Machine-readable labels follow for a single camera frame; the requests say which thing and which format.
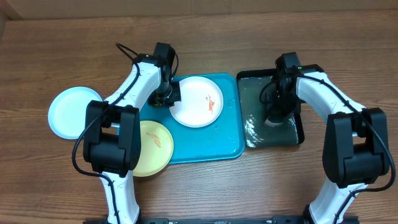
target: plate with orange design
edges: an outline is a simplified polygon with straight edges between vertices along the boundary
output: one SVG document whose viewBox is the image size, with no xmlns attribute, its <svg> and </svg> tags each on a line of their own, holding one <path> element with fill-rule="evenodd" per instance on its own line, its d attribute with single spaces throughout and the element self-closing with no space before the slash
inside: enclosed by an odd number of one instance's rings
<svg viewBox="0 0 398 224">
<path fill-rule="evenodd" d="M 161 171 L 170 161 L 174 142 L 170 131 L 155 121 L 140 121 L 141 154 L 132 174 L 147 177 Z"/>
<path fill-rule="evenodd" d="M 190 128 L 213 123 L 223 109 L 223 94 L 218 85 L 205 77 L 192 76 L 180 81 L 181 101 L 170 107 L 173 118 Z"/>
</svg>

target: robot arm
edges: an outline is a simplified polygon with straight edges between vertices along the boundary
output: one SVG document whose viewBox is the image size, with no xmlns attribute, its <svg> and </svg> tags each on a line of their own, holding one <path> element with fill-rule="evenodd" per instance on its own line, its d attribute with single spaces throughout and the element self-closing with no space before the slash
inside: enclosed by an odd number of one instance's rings
<svg viewBox="0 0 398 224">
<path fill-rule="evenodd" d="M 116 106 L 127 106 L 131 105 L 135 108 L 141 110 L 144 106 L 144 103 L 150 97 L 150 95 L 158 89 L 161 83 L 161 71 L 159 67 L 156 67 L 152 63 L 140 62 L 138 63 L 140 70 L 140 77 L 137 79 L 137 82 L 134 84 L 134 87 L 128 92 L 128 94 L 116 103 Z M 114 92 L 111 96 L 107 97 L 105 101 L 112 103 L 115 101 L 119 95 L 126 90 L 126 88 L 132 83 L 134 78 L 137 75 L 137 67 L 136 65 L 132 65 L 132 70 L 130 75 L 126 78 L 123 84 Z"/>
<path fill-rule="evenodd" d="M 139 77 L 126 96 L 103 115 L 85 135 L 83 157 L 90 162 L 95 172 L 107 176 L 111 186 L 101 178 L 108 203 L 108 223 L 117 224 L 116 214 L 122 224 L 135 224 L 139 218 L 139 206 L 134 195 L 132 170 L 136 167 L 141 152 L 139 111 L 146 101 L 153 107 L 174 105 L 180 101 L 178 83 L 171 83 L 171 68 L 175 51 L 169 44 L 157 43 L 153 55 L 140 54 L 135 58 L 130 75 L 115 93 L 104 102 L 92 101 L 86 111 L 86 124 L 90 124 L 109 104 Z M 119 135 L 102 133 L 101 128 L 119 128 Z M 113 206 L 116 201 L 117 211 Z"/>
<path fill-rule="evenodd" d="M 323 80 L 324 82 L 333 86 L 349 103 L 358 111 L 362 111 L 363 105 L 354 102 L 348 98 L 343 92 L 337 89 L 334 84 L 328 79 L 327 74 L 323 72 L 306 73 L 306 76 Z M 339 112 L 350 114 L 352 111 L 345 106 L 345 104 L 325 85 L 309 80 L 306 78 L 297 78 L 296 83 L 297 96 L 308 103 L 326 123 L 329 114 L 336 114 Z M 326 178 L 318 197 L 310 204 L 309 212 L 314 224 L 331 224 L 335 218 L 340 206 L 343 204 L 350 192 L 358 189 L 364 189 L 368 185 L 364 183 L 351 184 L 345 188 L 339 188 L 336 183 L 333 183 Z M 338 223 L 343 221 L 343 215 L 349 205 L 353 202 L 351 198 L 345 209 L 340 213 Z"/>
<path fill-rule="evenodd" d="M 351 192 L 365 189 L 380 175 L 387 174 L 389 162 L 386 152 L 363 120 L 323 83 L 329 84 L 359 111 L 387 145 L 386 115 L 379 108 L 367 109 L 348 98 L 318 65 L 301 66 L 296 53 L 283 54 L 275 63 L 277 69 L 272 81 L 276 84 L 276 91 L 267 95 L 264 102 L 269 110 L 267 119 L 281 121 L 287 114 L 300 111 L 302 100 L 326 123 L 322 157 L 326 181 L 318 197 L 308 207 L 307 218 L 313 224 L 332 224 Z M 353 136 L 366 138 L 365 143 L 354 144 Z M 343 215 L 353 200 L 354 197 L 339 214 L 337 223 L 343 221 Z"/>
<path fill-rule="evenodd" d="M 342 91 L 337 89 L 328 79 L 328 75 L 324 72 L 306 73 L 305 76 L 323 80 L 335 88 L 349 103 L 358 111 L 362 111 L 363 105 L 354 102 L 348 98 Z M 297 78 L 296 94 L 298 98 L 308 103 L 317 114 L 322 118 L 323 122 L 327 122 L 329 114 L 338 112 L 352 113 L 345 104 L 325 85 L 322 83 L 309 80 L 306 78 Z"/>
</svg>

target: turquoise tray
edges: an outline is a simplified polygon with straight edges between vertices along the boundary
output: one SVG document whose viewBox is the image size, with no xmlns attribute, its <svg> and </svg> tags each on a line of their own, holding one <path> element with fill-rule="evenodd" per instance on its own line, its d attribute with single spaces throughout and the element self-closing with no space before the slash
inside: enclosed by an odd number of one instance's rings
<svg viewBox="0 0 398 224">
<path fill-rule="evenodd" d="M 174 77 L 173 81 L 190 76 Z M 223 93 L 223 110 L 212 124 L 189 128 L 174 120 L 168 108 L 153 108 L 147 103 L 140 111 L 141 121 L 159 122 L 170 131 L 174 140 L 174 152 L 169 164 L 234 159 L 245 148 L 236 80 L 226 73 L 198 76 L 215 82 Z"/>
</svg>

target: cable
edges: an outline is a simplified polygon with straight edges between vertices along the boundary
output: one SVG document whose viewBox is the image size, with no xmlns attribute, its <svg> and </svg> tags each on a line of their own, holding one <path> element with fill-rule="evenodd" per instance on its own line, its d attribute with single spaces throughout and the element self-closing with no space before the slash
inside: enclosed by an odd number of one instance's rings
<svg viewBox="0 0 398 224">
<path fill-rule="evenodd" d="M 137 52 L 131 50 L 130 48 L 124 46 L 123 44 L 116 43 L 116 46 L 118 47 L 118 49 L 119 49 L 121 52 L 123 52 L 123 53 L 124 53 L 130 60 L 132 60 L 132 61 L 133 61 L 134 59 L 131 57 L 131 55 L 129 55 L 129 54 L 128 54 L 125 50 L 123 50 L 123 49 L 126 49 L 126 50 L 130 51 L 131 53 L 135 54 L 136 56 L 138 56 L 138 53 L 137 53 Z"/>
<path fill-rule="evenodd" d="M 112 102 L 104 111 L 102 111 L 102 113 L 100 115 L 98 115 L 96 118 L 94 118 L 94 120 L 80 134 L 79 138 L 76 140 L 76 143 L 75 143 L 75 145 L 73 147 L 72 164 L 73 164 L 74 168 L 77 170 L 77 172 L 79 172 L 79 173 L 81 173 L 83 175 L 88 175 L 88 176 L 91 176 L 91 177 L 101 177 L 101 178 L 104 178 L 106 181 L 108 181 L 108 185 L 111 187 L 112 203 L 113 203 L 113 208 L 114 208 L 114 212 L 115 212 L 114 215 L 116 216 L 118 224 L 121 224 L 120 223 L 120 218 L 119 218 L 119 211 L 118 211 L 118 209 L 116 207 L 116 198 L 115 198 L 114 186 L 113 186 L 112 180 L 109 177 L 107 177 L 107 176 L 105 176 L 103 174 L 97 174 L 97 173 L 83 171 L 82 169 L 79 168 L 79 166 L 76 163 L 77 148 L 79 146 L 79 143 L 83 139 L 84 135 L 86 134 L 87 130 L 89 130 L 92 127 L 94 122 L 96 122 L 98 119 L 100 119 L 100 117 L 102 117 L 106 112 L 108 112 L 110 110 L 110 108 L 112 108 L 114 105 L 116 105 L 121 99 L 123 99 L 127 95 L 127 92 L 134 86 L 134 84 L 137 82 L 138 77 L 140 76 L 140 70 L 139 70 L 139 66 L 138 66 L 137 62 L 134 62 L 134 59 L 126 51 L 124 51 L 122 48 L 127 49 L 128 51 L 132 52 L 133 54 L 135 54 L 137 56 L 138 56 L 138 54 L 135 53 L 135 51 L 133 51 L 133 50 L 129 49 L 128 47 L 123 46 L 123 45 L 121 45 L 119 43 L 117 43 L 116 46 L 125 55 L 127 55 L 129 57 L 129 59 L 132 60 L 133 64 L 136 66 L 136 68 L 137 68 L 136 77 L 133 79 L 132 83 L 120 94 L 120 96 L 114 102 Z"/>
<path fill-rule="evenodd" d="M 313 78 L 313 77 L 309 77 L 306 75 L 285 75 L 282 76 L 280 79 L 278 80 L 274 80 L 271 81 L 270 83 L 266 84 L 261 92 L 260 92 L 260 101 L 261 103 L 265 104 L 266 102 L 264 102 L 261 98 L 262 98 L 262 94 L 264 93 L 265 89 L 268 88 L 270 85 L 277 83 L 283 79 L 286 78 L 306 78 L 309 80 L 313 80 L 316 82 L 319 82 L 323 85 L 325 85 L 326 87 L 328 87 L 344 104 L 345 106 L 347 106 L 351 111 L 354 112 L 354 114 L 356 114 L 357 116 L 359 116 L 359 118 L 361 118 L 361 120 L 365 123 L 365 125 L 368 127 L 368 129 L 370 130 L 370 132 L 376 137 L 377 141 L 380 143 L 381 147 L 383 148 L 384 152 L 387 154 L 387 158 L 388 161 L 390 163 L 390 167 L 391 167 L 391 178 L 390 181 L 383 187 L 378 187 L 375 189 L 359 189 L 359 190 L 354 190 L 350 193 L 349 196 L 347 196 L 346 200 L 343 202 L 343 204 L 341 205 L 341 207 L 338 209 L 337 213 L 335 214 L 335 219 L 333 220 L 333 224 L 337 224 L 337 219 L 339 219 L 340 214 L 342 213 L 342 211 L 344 210 L 344 208 L 347 206 L 348 202 L 351 200 L 352 196 L 355 196 L 358 193 L 361 192 L 381 192 L 383 190 L 387 190 L 388 188 L 390 188 L 396 178 L 396 167 L 394 164 L 394 161 L 392 160 L 392 156 L 390 151 L 388 150 L 387 146 L 384 144 L 383 140 L 380 138 L 380 136 L 378 135 L 378 133 L 376 132 L 376 130 L 373 128 L 372 124 L 358 111 L 356 110 L 353 106 L 350 105 L 350 103 L 348 102 L 348 100 L 344 99 L 344 97 L 333 87 L 331 86 L 329 83 L 324 82 L 323 80 L 317 79 L 317 78 Z"/>
</svg>

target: white plate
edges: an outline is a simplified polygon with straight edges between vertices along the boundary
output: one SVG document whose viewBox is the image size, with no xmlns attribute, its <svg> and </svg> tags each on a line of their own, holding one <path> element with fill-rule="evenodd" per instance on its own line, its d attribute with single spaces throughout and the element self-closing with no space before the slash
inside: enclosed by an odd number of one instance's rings
<svg viewBox="0 0 398 224">
<path fill-rule="evenodd" d="M 191 128 L 211 124 L 223 109 L 223 93 L 208 78 L 188 77 L 180 81 L 181 101 L 170 107 L 174 119 Z"/>
</svg>

